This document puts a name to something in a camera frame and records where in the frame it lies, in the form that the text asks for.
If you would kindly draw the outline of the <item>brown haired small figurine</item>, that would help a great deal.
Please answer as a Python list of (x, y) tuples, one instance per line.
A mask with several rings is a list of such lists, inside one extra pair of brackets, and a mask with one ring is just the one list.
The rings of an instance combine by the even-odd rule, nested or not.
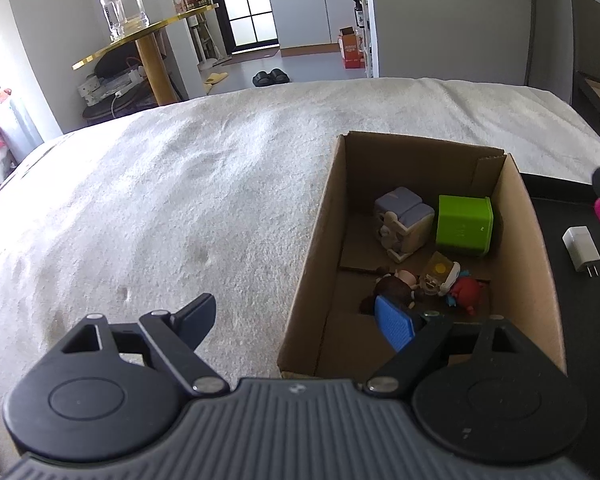
[(407, 270), (390, 271), (386, 266), (375, 270), (375, 286), (370, 296), (364, 298), (358, 310), (364, 315), (375, 314), (375, 301), (384, 297), (401, 311), (415, 307), (418, 279)]

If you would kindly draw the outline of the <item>red blue beer mug figurine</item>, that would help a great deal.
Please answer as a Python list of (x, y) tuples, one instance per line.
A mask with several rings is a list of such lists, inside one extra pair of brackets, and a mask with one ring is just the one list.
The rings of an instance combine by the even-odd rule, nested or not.
[(418, 286), (424, 295), (442, 298), (453, 311), (469, 316), (478, 314), (486, 293), (486, 284), (441, 252), (434, 252), (427, 261)]

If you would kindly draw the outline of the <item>grey block figurine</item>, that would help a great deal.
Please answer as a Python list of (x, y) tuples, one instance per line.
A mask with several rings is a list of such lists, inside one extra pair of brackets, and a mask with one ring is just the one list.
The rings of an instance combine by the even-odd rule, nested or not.
[(426, 244), (434, 224), (434, 208), (404, 186), (374, 203), (375, 235), (388, 256), (402, 263)]

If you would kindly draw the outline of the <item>green toy cube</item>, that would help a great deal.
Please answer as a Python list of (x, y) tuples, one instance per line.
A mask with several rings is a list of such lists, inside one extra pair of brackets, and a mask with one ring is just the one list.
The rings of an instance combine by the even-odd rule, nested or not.
[(490, 250), (493, 223), (489, 197), (440, 195), (436, 244), (484, 256)]

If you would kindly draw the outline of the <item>white usb charger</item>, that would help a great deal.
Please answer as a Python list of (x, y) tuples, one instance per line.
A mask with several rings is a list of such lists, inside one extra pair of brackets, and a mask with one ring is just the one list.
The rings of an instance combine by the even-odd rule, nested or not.
[(562, 236), (574, 270), (585, 272), (589, 278), (597, 278), (600, 253), (586, 226), (570, 226)]

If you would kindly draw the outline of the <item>brown lined black tray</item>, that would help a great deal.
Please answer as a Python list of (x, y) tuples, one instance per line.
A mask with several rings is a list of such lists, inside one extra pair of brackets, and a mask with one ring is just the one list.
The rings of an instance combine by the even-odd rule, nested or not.
[(600, 137), (600, 81), (580, 72), (575, 73), (572, 106)]

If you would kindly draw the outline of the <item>white fluffy blanket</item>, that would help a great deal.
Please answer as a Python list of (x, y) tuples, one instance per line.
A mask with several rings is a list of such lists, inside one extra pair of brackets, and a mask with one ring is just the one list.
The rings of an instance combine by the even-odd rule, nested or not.
[(0, 188), (0, 472), (18, 458), (5, 396), (87, 313), (135, 320), (211, 292), (204, 357), (230, 378), (272, 374), (351, 131), (494, 146), (547, 177), (600, 167), (600, 137), (554, 94), (428, 78), (206, 96), (39, 146)]

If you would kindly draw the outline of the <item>dark chair with tray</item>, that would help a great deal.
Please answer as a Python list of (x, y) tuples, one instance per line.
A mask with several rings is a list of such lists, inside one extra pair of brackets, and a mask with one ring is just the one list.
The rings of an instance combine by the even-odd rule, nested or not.
[(580, 72), (600, 81), (600, 3), (571, 0), (573, 76)]

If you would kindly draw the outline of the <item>yellow cloth on floor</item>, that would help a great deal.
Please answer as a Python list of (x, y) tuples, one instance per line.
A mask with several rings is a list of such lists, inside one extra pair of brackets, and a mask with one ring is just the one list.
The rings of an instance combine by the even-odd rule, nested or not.
[(227, 77), (228, 77), (227, 72), (222, 72), (222, 73), (212, 72), (202, 82), (202, 85), (204, 86), (204, 92), (209, 94), (215, 86), (217, 86), (218, 84), (223, 82)]

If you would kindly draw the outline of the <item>black slippers pair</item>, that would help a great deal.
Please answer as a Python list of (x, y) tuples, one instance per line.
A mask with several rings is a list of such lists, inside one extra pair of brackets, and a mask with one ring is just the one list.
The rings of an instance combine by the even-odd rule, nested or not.
[(274, 84), (288, 84), (289, 76), (280, 68), (273, 68), (270, 72), (260, 70), (252, 77), (252, 84), (257, 88), (274, 86)]

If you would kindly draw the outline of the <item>orange red carton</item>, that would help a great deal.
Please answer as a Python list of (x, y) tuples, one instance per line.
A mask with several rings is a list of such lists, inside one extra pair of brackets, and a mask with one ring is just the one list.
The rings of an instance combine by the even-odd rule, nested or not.
[(365, 67), (360, 37), (353, 27), (348, 26), (340, 29), (338, 44), (343, 66), (345, 68), (350, 70), (350, 68)]

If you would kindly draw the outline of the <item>gold round side table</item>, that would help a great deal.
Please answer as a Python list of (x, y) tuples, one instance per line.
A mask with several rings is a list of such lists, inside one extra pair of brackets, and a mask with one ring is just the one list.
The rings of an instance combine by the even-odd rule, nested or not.
[(102, 58), (105, 54), (132, 42), (132, 44), (136, 45), (138, 54), (140, 55), (140, 62), (142, 62), (144, 66), (150, 88), (152, 92), (154, 92), (157, 104), (163, 106), (177, 103), (178, 97), (171, 84), (168, 72), (166, 71), (166, 66), (163, 63), (155, 33), (173, 23), (187, 20), (194, 15), (204, 14), (217, 7), (218, 5), (216, 3), (212, 3), (210, 6), (198, 6), (198, 8), (193, 8), (192, 10), (176, 14), (165, 20), (155, 22), (138, 32), (133, 32), (129, 36), (125, 36), (112, 44), (108, 44), (107, 47), (104, 47), (93, 54), (87, 55), (85, 58), (82, 58), (82, 60), (74, 63), (72, 69), (79, 70), (88, 63)]

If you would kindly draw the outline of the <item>black spray bottle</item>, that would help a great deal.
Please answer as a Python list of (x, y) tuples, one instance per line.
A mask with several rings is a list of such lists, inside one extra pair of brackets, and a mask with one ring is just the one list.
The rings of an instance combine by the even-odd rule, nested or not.
[(354, 16), (355, 16), (356, 27), (358, 29), (364, 29), (365, 23), (364, 23), (364, 9), (363, 9), (362, 0), (353, 0), (353, 3), (354, 3)]

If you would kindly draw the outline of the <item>clear glass jar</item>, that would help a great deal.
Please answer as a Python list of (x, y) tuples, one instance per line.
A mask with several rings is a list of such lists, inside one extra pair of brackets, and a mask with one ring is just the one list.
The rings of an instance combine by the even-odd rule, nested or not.
[(143, 0), (100, 0), (109, 35), (116, 42), (150, 25)]

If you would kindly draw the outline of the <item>white kitchen cabinet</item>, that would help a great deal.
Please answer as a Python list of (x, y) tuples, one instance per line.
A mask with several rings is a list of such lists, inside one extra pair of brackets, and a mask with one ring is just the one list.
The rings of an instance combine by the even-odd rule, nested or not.
[(340, 30), (356, 26), (354, 0), (270, 0), (282, 55), (337, 51)]

